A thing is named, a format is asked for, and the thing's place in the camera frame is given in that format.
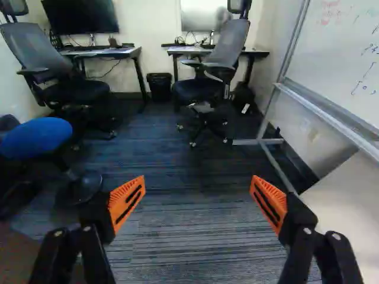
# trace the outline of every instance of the black trash can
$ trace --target black trash can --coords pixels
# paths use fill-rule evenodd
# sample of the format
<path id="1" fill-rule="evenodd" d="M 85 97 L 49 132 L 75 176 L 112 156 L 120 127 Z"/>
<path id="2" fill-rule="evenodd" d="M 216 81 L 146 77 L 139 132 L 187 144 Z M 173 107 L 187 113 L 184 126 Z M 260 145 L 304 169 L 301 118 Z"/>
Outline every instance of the black trash can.
<path id="1" fill-rule="evenodd" d="M 152 93 L 153 102 L 169 102 L 171 100 L 170 73 L 149 73 L 146 76 Z"/>

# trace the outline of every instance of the chair armrest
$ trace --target chair armrest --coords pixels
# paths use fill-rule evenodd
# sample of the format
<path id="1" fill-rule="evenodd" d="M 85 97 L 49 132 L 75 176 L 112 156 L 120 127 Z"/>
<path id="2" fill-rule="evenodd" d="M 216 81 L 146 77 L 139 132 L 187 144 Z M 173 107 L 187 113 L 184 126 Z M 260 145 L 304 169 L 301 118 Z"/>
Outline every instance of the chair armrest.
<path id="1" fill-rule="evenodd" d="M 201 62 L 193 60 L 193 59 L 180 60 L 180 63 L 191 66 L 192 68 L 198 68 L 198 67 L 203 66 Z"/>
<path id="2" fill-rule="evenodd" d="M 28 75 L 38 75 L 49 71 L 49 68 L 46 67 L 34 67 L 34 68 L 25 68 L 17 71 L 18 75 L 28 76 Z"/>
<path id="3" fill-rule="evenodd" d="M 233 66 L 223 65 L 216 62 L 204 62 L 202 63 L 205 68 L 219 68 L 224 71 L 235 71 L 236 69 Z"/>

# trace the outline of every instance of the gray mesh chair back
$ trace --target gray mesh chair back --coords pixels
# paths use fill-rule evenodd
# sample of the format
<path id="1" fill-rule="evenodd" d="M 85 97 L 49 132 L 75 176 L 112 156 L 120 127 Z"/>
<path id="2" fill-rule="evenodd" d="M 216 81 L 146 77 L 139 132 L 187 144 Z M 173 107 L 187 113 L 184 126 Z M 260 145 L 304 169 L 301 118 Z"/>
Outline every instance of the gray mesh chair back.
<path id="1" fill-rule="evenodd" d="M 7 15 L 17 22 L 15 16 L 23 16 L 29 13 L 25 0 L 0 0 L 0 10 L 5 19 L 9 22 Z"/>
<path id="2" fill-rule="evenodd" d="M 221 29 L 220 38 L 204 63 L 234 66 L 248 36 L 250 22 L 245 19 L 230 20 Z"/>
<path id="3" fill-rule="evenodd" d="M 0 25 L 0 31 L 23 68 L 50 69 L 46 73 L 33 76 L 35 83 L 63 77 L 73 70 L 71 61 L 60 55 L 37 24 L 28 22 L 3 24 Z"/>

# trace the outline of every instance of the blue cushion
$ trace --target blue cushion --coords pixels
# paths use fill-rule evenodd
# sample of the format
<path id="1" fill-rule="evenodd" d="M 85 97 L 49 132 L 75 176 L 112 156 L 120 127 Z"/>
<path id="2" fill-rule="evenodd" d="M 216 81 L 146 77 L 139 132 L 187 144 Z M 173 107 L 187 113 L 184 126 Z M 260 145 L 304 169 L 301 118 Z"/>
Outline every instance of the blue cushion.
<path id="1" fill-rule="evenodd" d="M 57 149 L 72 135 L 71 125 L 60 118 L 36 118 L 8 132 L 0 154 L 9 159 L 29 159 Z"/>

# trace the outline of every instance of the black stool base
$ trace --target black stool base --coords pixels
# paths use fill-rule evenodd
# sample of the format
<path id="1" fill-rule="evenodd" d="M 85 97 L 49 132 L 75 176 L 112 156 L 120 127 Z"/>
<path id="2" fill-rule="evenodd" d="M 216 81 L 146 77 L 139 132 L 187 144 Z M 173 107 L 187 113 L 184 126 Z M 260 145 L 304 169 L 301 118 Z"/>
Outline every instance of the black stool base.
<path id="1" fill-rule="evenodd" d="M 99 173 L 85 173 L 78 180 L 71 181 L 68 187 L 58 191 L 55 204 L 59 207 L 73 207 L 88 202 L 102 187 Z"/>

